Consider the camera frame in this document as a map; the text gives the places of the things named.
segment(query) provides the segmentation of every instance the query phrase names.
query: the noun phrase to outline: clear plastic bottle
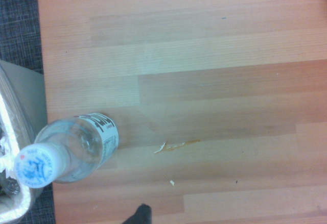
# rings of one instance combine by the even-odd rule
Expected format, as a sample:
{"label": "clear plastic bottle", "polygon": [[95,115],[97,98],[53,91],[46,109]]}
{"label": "clear plastic bottle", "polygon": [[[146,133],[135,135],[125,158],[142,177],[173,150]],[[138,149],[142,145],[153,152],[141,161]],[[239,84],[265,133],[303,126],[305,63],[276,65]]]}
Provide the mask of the clear plastic bottle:
{"label": "clear plastic bottle", "polygon": [[14,171],[21,183],[32,188],[52,181],[75,182],[103,164],[118,143],[116,125],[103,114],[57,120],[40,131],[34,144],[19,152]]}

